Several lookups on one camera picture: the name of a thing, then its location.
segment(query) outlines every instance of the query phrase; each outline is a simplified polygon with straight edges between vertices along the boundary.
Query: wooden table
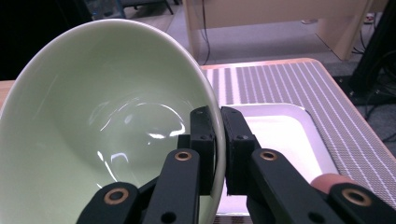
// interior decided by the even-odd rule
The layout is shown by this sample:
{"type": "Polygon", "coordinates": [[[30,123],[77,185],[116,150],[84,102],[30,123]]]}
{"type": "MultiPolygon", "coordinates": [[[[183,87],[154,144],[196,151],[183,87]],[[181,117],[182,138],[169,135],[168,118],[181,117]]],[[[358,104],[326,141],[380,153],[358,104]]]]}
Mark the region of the wooden table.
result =
{"type": "Polygon", "coordinates": [[[1,81],[0,82],[0,107],[3,106],[3,102],[6,100],[9,90],[15,81],[1,81]]]}

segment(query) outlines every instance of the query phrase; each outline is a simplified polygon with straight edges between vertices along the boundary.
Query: cable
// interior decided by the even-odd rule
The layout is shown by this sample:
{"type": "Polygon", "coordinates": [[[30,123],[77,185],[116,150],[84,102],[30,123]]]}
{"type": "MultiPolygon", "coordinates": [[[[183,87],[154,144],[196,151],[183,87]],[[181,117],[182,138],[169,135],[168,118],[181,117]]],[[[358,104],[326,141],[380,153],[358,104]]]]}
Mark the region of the cable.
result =
{"type": "Polygon", "coordinates": [[[383,143],[396,142],[396,138],[393,139],[393,140],[390,140],[390,139],[394,138],[395,136],[396,136],[396,133],[393,133],[393,134],[391,134],[390,136],[388,136],[388,137],[382,139],[381,141],[382,141],[383,143]]]}
{"type": "Polygon", "coordinates": [[[207,45],[206,59],[203,64],[203,65],[205,65],[207,63],[207,61],[209,61],[209,57],[210,57],[210,43],[209,43],[209,38],[207,37],[207,30],[206,30],[205,0],[202,0],[202,16],[203,16],[203,20],[204,20],[204,34],[201,31],[201,36],[207,45]]]}

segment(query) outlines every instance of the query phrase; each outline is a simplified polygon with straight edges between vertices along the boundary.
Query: black cable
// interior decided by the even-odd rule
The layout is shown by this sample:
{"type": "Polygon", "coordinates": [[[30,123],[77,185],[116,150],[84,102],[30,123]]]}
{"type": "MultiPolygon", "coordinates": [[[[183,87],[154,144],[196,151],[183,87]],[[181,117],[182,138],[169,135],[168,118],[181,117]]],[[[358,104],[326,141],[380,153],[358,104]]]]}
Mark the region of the black cable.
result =
{"type": "Polygon", "coordinates": [[[383,142],[383,143],[396,142],[396,138],[393,139],[393,140],[390,140],[390,139],[394,138],[395,136],[396,136],[396,133],[393,133],[393,134],[391,134],[390,136],[388,136],[388,137],[382,139],[382,142],[383,142]]]}
{"type": "Polygon", "coordinates": [[[366,51],[366,45],[364,44],[362,33],[361,33],[361,45],[363,46],[363,52],[366,51]]]}
{"type": "Polygon", "coordinates": [[[204,34],[201,35],[203,36],[204,41],[206,42],[207,45],[207,54],[206,54],[206,59],[203,65],[207,63],[210,57],[210,43],[209,43],[209,38],[207,37],[207,30],[206,30],[206,14],[205,14],[205,0],[202,0],[202,16],[204,20],[204,34]]]}

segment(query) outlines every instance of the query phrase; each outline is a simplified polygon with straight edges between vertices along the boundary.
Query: table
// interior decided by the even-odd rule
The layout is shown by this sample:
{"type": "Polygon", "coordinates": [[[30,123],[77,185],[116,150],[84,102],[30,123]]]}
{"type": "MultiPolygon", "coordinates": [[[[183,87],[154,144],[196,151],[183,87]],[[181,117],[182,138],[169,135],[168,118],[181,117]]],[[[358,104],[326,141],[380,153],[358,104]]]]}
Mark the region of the table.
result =
{"type": "MultiPolygon", "coordinates": [[[[313,59],[203,66],[220,105],[304,107],[342,175],[396,208],[396,160],[323,67],[313,59]]],[[[0,104],[14,81],[0,82],[0,104]]]]}
{"type": "Polygon", "coordinates": [[[388,0],[183,0],[190,53],[197,59],[201,30],[280,21],[318,20],[318,37],[341,59],[350,58],[367,12],[388,0]]]}

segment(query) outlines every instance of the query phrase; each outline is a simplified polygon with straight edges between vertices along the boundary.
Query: light green bowl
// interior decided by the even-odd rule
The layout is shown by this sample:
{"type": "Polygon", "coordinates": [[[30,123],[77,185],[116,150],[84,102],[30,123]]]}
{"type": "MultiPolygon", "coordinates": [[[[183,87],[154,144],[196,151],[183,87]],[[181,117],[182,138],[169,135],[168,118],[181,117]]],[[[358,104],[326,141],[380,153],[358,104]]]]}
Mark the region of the light green bowl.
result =
{"type": "Polygon", "coordinates": [[[0,223],[74,223],[99,188],[157,176],[190,112],[209,105],[217,171],[200,222],[219,205],[219,106],[198,64],[143,23],[95,21],[60,35],[18,77],[0,117],[0,223]]]}

